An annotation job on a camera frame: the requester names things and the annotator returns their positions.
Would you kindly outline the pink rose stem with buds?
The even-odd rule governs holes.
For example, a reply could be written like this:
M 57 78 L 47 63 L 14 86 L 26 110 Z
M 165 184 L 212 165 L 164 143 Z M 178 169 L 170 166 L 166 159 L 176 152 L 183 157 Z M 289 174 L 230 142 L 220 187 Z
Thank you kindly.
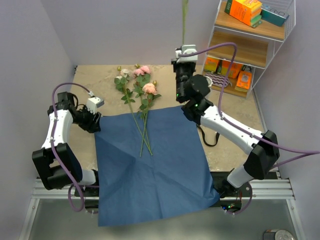
M 188 14 L 188 0 L 181 1 L 181 10 L 182 10 L 182 45 L 185 44 L 185 35 L 186 35 L 186 19 Z

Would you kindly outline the black ribbon with gold lettering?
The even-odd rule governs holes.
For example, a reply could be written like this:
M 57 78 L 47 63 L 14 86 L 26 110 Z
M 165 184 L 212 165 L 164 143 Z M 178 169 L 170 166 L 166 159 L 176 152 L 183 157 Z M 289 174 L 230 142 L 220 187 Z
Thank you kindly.
M 210 135 L 209 138 L 207 138 L 206 133 L 203 130 L 203 128 L 199 124 L 197 124 L 196 127 L 201 133 L 202 141 L 205 146 L 213 148 L 218 144 L 219 138 L 220 138 L 220 134 L 218 132 L 216 132 L 214 135 Z

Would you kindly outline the blue wrapping paper sheet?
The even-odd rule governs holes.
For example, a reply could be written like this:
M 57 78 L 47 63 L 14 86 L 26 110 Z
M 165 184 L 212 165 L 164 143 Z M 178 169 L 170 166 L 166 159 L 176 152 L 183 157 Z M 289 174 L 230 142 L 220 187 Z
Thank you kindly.
M 98 225 L 171 218 L 219 201 L 196 125 L 179 106 L 104 116 L 95 137 Z

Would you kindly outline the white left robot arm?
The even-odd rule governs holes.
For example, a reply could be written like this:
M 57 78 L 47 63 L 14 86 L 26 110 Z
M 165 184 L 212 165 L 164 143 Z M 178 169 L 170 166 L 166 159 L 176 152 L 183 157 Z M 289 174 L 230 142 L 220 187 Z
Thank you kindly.
M 32 153 L 32 161 L 47 190 L 61 189 L 71 185 L 73 182 L 66 173 L 67 170 L 80 186 L 86 186 L 86 191 L 92 196 L 99 196 L 103 192 L 104 184 L 99 181 L 98 172 L 83 169 L 68 144 L 72 124 L 78 125 L 90 134 L 101 130 L 102 114 L 98 112 L 98 108 L 103 105 L 102 98 L 92 95 L 87 99 L 86 104 L 78 109 L 79 101 L 75 94 L 66 91 L 57 94 L 55 103 L 57 114 L 53 106 L 50 106 L 47 111 L 49 128 L 45 142 L 41 149 Z M 57 159 L 52 147 L 66 170 L 60 164 L 51 166 Z

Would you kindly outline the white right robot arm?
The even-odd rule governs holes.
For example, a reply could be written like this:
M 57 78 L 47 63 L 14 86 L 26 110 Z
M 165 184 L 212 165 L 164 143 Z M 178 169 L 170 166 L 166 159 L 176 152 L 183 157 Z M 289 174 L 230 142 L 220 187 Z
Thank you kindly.
M 235 119 L 227 123 L 218 107 L 206 99 L 210 93 L 208 81 L 203 75 L 194 74 L 195 62 L 173 59 L 171 64 L 176 74 L 176 101 L 183 104 L 181 109 L 185 117 L 199 126 L 216 131 L 248 155 L 243 165 L 232 170 L 215 186 L 219 195 L 222 198 L 233 197 L 245 183 L 263 180 L 280 156 L 275 147 L 278 143 L 276 134 L 270 130 L 263 133 L 254 129 L 245 133 L 243 130 L 247 130 L 248 126 Z

